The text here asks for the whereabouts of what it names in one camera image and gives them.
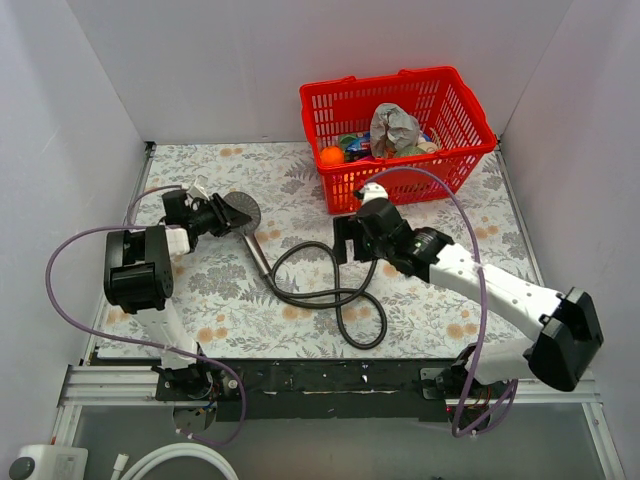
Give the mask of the orange fruit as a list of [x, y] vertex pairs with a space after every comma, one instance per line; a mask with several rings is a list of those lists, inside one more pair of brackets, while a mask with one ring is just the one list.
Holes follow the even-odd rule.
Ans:
[[337, 166], [345, 163], [345, 152], [338, 146], [328, 146], [320, 152], [320, 162], [324, 166]]

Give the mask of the aluminium rail frame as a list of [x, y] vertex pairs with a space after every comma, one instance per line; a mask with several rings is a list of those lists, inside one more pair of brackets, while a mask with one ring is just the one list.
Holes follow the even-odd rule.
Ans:
[[82, 446], [87, 474], [110, 455], [219, 441], [248, 479], [622, 479], [599, 392], [523, 381], [507, 418], [456, 439], [456, 400], [430, 384], [433, 360], [236, 360], [190, 392], [140, 364], [70, 367], [52, 441]]

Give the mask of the white box with grey button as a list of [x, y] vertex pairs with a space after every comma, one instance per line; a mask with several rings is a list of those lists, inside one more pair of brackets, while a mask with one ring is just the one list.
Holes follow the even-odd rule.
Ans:
[[27, 445], [9, 467], [14, 480], [82, 480], [88, 460], [84, 448]]

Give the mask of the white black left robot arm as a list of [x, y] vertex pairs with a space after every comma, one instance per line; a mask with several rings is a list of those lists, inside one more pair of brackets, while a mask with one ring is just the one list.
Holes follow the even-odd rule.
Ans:
[[255, 230], [260, 207], [244, 192], [207, 195], [198, 187], [162, 195], [159, 224], [111, 232], [106, 238], [104, 293], [129, 314], [157, 346], [165, 388], [192, 400], [214, 399], [225, 375], [196, 357], [199, 343], [186, 331], [171, 297], [172, 261], [195, 251], [201, 236], [223, 237]]

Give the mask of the white round item in basket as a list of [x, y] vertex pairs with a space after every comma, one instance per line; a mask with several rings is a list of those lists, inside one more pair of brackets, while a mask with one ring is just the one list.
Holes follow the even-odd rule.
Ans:
[[426, 154], [433, 154], [440, 150], [440, 147], [434, 142], [421, 142], [417, 144], [417, 147]]

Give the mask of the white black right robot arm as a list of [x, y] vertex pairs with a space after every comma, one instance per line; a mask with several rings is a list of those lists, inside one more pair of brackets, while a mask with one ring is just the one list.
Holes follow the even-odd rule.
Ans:
[[437, 377], [442, 390], [454, 387], [471, 398], [497, 382], [536, 378], [571, 392], [603, 344], [586, 291], [573, 288], [563, 294], [480, 265], [448, 235], [430, 227], [412, 228], [387, 199], [371, 200], [356, 214], [335, 218], [333, 231], [339, 263], [346, 262], [346, 243], [351, 241], [355, 260], [382, 259], [406, 276], [485, 302], [521, 332], [513, 341], [466, 347]]

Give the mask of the blue snack packet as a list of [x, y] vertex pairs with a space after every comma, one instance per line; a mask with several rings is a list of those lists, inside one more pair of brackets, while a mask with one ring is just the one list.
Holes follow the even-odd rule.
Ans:
[[371, 154], [371, 141], [369, 137], [356, 137], [345, 147], [345, 152], [353, 155], [368, 156]]

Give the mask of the red plastic basket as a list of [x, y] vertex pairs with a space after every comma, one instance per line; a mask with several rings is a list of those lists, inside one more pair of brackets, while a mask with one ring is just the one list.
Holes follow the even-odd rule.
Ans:
[[331, 214], [357, 210], [357, 190], [377, 173], [396, 204], [443, 198], [496, 145], [479, 101], [450, 66], [309, 83], [299, 93]]

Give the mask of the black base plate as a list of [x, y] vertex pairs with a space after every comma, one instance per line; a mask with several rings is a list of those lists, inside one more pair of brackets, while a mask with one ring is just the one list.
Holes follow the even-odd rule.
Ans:
[[449, 359], [228, 359], [214, 399], [192, 400], [165, 388], [158, 401], [195, 402], [220, 422], [279, 419], [452, 420], [462, 383]]

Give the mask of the grey shower head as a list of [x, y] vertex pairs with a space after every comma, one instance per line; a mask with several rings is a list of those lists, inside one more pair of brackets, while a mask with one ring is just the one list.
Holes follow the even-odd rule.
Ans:
[[238, 233], [244, 241], [251, 258], [256, 265], [259, 275], [261, 277], [268, 276], [270, 273], [270, 265], [256, 237], [256, 230], [258, 229], [262, 218], [260, 206], [253, 197], [240, 191], [228, 193], [224, 197], [224, 201], [250, 218], [250, 220], [245, 222], [242, 226], [235, 227], [233, 231]]

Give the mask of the green round item in basket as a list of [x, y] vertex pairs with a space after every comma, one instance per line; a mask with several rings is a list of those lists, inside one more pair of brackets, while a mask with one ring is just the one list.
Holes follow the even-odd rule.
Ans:
[[407, 146], [402, 150], [399, 150], [396, 153], [395, 157], [407, 158], [407, 157], [413, 157], [413, 156], [421, 156], [421, 155], [424, 155], [425, 153], [426, 151], [423, 150], [420, 146]]

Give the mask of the floral table mat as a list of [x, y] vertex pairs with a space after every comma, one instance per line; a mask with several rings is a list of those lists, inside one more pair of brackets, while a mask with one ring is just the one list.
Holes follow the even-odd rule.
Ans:
[[[260, 205], [256, 236], [269, 260], [305, 241], [331, 244], [332, 220], [310, 147], [304, 143], [160, 145], [148, 169], [151, 194], [136, 220], [157, 222], [159, 188], [208, 177], [208, 190], [240, 190]], [[538, 278], [512, 208], [498, 156], [484, 156], [454, 200], [404, 205], [413, 227], [429, 226], [466, 248], [478, 246], [484, 262], [528, 280]], [[243, 242], [228, 235], [203, 237], [196, 251], [173, 267], [174, 305], [187, 332], [215, 358], [357, 358], [347, 343], [373, 340], [379, 317], [357, 300], [341, 316], [279, 301], [259, 278]], [[370, 292], [388, 318], [385, 339], [369, 351], [376, 358], [454, 357], [477, 337], [479, 307], [464, 297], [380, 263]]]

